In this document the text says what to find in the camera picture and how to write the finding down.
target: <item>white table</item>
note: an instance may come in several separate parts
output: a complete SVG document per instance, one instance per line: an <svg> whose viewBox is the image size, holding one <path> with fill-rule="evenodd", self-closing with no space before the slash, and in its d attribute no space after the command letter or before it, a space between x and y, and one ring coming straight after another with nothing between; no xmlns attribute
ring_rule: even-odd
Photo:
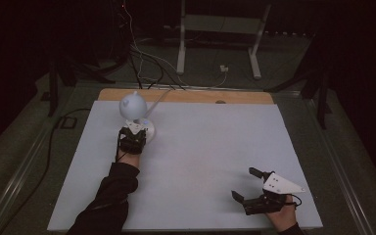
<svg viewBox="0 0 376 235"><path fill-rule="evenodd" d="M121 95L126 92L131 91L118 91ZM144 92L152 100L152 94L163 91ZM302 228L322 226L276 105L204 104L197 103L195 97L206 94L211 99L227 101L227 94L236 94L233 97L241 100L248 93L184 92L169 92L164 99L187 97L191 103L161 102L149 116L157 133L142 154L139 188L129 196L129 217L123 230L271 228L264 215L245 215L243 207L231 197L231 190L246 199L262 194L262 180L249 175L249 167L274 170L306 188L298 195L303 201L297 209L298 222ZM94 199L114 159L118 130L123 124L118 101L94 103L48 230L68 230Z"/></svg>

